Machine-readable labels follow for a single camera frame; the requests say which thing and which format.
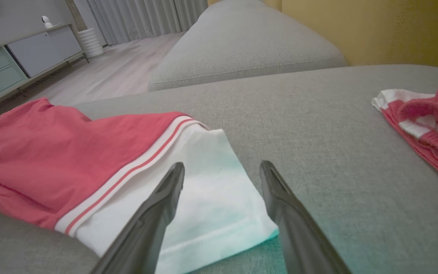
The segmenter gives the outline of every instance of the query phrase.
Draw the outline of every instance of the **gray sofa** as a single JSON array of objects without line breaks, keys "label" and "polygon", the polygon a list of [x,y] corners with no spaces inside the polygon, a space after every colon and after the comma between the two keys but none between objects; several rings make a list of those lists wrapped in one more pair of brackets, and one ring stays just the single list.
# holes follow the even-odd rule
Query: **gray sofa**
[{"label": "gray sofa", "polygon": [[[271,160],[355,274],[438,273],[438,173],[371,106],[434,92],[438,68],[346,67],[221,81],[76,106],[92,119],[181,111],[222,128],[256,188]],[[77,241],[0,215],[0,273],[87,273]],[[197,273],[285,273],[278,239]]]},{"label": "gray sofa", "polygon": [[222,0],[158,65],[148,90],[347,65],[329,41],[263,2]]}]

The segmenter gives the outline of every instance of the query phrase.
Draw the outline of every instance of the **gray curtain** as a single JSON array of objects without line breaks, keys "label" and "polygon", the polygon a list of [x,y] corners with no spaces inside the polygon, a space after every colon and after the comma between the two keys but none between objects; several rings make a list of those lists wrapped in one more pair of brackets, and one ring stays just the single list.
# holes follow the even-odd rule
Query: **gray curtain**
[{"label": "gray curtain", "polygon": [[207,0],[87,0],[108,45],[188,30]]}]

